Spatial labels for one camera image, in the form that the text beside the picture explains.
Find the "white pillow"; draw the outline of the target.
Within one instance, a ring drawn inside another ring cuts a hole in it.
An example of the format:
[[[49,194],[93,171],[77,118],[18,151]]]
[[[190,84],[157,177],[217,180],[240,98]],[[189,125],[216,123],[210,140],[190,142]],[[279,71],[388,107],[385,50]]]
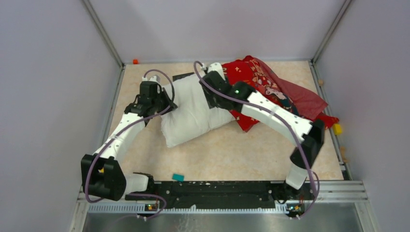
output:
[[[173,86],[177,108],[161,115],[161,131],[167,147],[190,141],[234,120],[225,109],[209,108],[196,74],[175,80]]]

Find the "red patterned pillowcase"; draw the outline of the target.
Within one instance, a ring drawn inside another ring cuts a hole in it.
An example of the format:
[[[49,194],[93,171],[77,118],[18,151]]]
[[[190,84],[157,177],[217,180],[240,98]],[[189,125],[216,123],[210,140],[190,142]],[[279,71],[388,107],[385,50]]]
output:
[[[297,84],[279,78],[263,61],[253,56],[222,64],[223,72],[231,85],[243,81],[262,93],[268,100],[302,118],[320,119],[329,129],[339,122],[328,116],[324,109],[328,104],[316,93]]]

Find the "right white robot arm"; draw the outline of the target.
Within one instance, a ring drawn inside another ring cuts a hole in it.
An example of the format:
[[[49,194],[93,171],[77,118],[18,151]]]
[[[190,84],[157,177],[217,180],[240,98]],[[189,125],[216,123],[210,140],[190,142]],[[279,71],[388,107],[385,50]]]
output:
[[[312,191],[318,191],[311,168],[324,144],[322,120],[299,117],[272,103],[245,82],[230,85],[217,71],[209,71],[199,80],[211,108],[234,110],[256,119],[294,143],[291,168],[283,186],[287,198],[297,199],[303,193],[306,179],[310,180]]]

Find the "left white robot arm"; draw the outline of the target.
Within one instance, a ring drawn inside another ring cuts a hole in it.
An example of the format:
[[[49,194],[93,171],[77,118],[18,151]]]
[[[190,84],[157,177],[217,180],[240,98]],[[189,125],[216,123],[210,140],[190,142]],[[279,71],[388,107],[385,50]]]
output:
[[[125,175],[120,164],[137,134],[149,121],[176,108],[177,105],[161,87],[157,76],[143,78],[139,94],[125,108],[112,134],[92,155],[85,154],[81,159],[82,187],[87,201],[118,201],[134,192],[144,200],[154,196],[155,187],[151,175]]]

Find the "teal small block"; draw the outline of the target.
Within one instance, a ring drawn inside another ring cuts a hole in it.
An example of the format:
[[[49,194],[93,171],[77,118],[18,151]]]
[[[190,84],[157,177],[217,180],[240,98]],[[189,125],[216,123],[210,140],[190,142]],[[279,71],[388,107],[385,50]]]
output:
[[[174,181],[183,182],[184,179],[185,179],[185,177],[182,174],[173,174],[172,175],[172,180],[174,180]]]

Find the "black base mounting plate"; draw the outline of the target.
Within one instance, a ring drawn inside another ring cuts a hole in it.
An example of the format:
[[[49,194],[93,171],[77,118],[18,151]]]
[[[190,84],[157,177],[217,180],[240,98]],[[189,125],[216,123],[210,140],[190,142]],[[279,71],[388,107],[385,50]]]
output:
[[[279,203],[312,200],[310,185],[299,190],[283,181],[162,181],[145,192],[127,194],[125,200],[166,202],[166,209],[267,209]]]

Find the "yellow small block right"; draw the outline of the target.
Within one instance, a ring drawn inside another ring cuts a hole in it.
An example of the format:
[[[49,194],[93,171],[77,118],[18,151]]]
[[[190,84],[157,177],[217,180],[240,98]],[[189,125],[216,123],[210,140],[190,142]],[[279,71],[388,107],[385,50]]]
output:
[[[333,132],[334,132],[335,135],[341,135],[341,134],[343,133],[343,128],[342,128],[342,126],[341,126],[340,124],[338,124],[338,123],[335,123],[335,124],[332,126],[332,130],[333,130]]]

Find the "wooden peg lower right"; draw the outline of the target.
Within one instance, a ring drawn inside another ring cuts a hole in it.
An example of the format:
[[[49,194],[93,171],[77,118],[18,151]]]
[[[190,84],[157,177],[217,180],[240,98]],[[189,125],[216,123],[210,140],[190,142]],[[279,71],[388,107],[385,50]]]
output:
[[[339,148],[339,151],[340,151],[340,155],[341,155],[342,161],[343,161],[344,163],[349,163],[349,159],[346,157],[346,148],[345,148],[344,146],[341,146],[341,147]]]

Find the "aluminium front rail frame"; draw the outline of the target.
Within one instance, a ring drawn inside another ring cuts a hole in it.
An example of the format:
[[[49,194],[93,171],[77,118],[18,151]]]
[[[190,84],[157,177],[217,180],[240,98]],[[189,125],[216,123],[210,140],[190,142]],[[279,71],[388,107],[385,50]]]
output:
[[[321,180],[313,193],[282,181],[162,181],[154,196],[88,203],[72,232],[379,232],[361,181]]]

